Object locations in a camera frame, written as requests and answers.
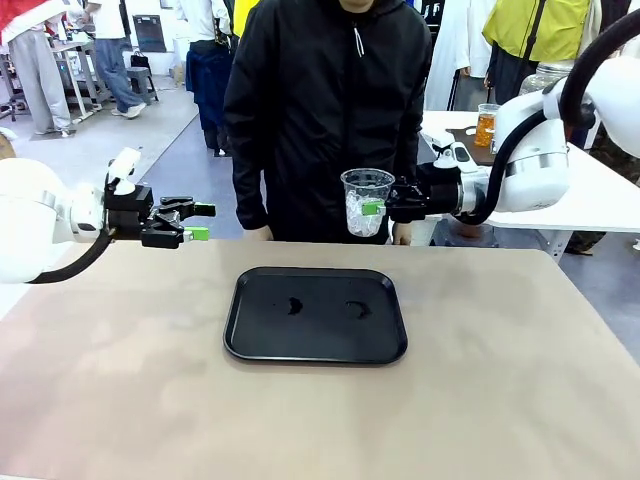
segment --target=white wall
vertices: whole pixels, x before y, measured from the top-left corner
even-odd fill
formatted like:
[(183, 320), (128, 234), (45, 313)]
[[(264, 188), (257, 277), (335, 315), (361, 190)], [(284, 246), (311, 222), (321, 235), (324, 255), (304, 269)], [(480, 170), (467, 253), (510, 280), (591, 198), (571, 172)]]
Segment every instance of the white wall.
[[(174, 55), (174, 39), (184, 38), (188, 35), (187, 22), (178, 20), (174, 10), (160, 8), (160, 0), (125, 0), (127, 12), (129, 13), (129, 23), (131, 24), (131, 44), (134, 48), (138, 46), (136, 38), (134, 15), (160, 15), (162, 22), (162, 34), (167, 53), (142, 52), (149, 57), (149, 63), (154, 75), (169, 75), (169, 69), (176, 63)], [(129, 55), (125, 52), (125, 60), (129, 63)]]

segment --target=jeans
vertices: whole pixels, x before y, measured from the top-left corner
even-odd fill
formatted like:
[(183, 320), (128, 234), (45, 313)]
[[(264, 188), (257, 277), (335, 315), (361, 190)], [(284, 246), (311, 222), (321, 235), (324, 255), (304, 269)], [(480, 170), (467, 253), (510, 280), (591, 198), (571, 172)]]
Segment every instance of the jeans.
[(96, 60), (98, 74), (105, 81), (116, 99), (116, 107), (122, 113), (143, 103), (140, 96), (133, 93), (124, 66), (122, 51), (124, 38), (96, 39)]

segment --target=stool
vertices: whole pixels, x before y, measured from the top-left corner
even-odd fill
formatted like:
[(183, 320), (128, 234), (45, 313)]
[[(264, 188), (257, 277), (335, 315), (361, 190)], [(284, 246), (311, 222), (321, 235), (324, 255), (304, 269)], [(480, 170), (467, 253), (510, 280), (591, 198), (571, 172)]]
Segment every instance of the stool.
[[(127, 76), (131, 79), (131, 88), (137, 94), (139, 94), (147, 105), (151, 105), (151, 96), (155, 96), (156, 101), (158, 99), (158, 92), (153, 85), (153, 79), (151, 78), (151, 71), (145, 67), (129, 67), (127, 68)], [(147, 87), (147, 80), (151, 85), (151, 88)]]

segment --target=orange liquid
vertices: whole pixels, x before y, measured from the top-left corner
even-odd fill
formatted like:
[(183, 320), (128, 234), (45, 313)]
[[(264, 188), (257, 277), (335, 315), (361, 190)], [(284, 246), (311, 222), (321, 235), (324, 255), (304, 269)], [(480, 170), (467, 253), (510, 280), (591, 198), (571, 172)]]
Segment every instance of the orange liquid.
[(493, 115), (480, 115), (478, 128), (476, 129), (475, 144), (479, 147), (488, 147), (493, 140), (493, 132), (496, 128), (496, 117)]

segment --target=ice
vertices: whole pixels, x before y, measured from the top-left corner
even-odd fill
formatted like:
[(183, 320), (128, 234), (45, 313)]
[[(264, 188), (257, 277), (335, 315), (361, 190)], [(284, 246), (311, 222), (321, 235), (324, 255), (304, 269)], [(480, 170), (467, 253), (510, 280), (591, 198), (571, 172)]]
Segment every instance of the ice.
[(347, 193), (347, 227), (351, 234), (358, 237), (372, 237), (380, 230), (383, 215), (362, 215), (362, 205), (371, 202), (384, 203), (384, 200), (363, 197), (353, 190)]

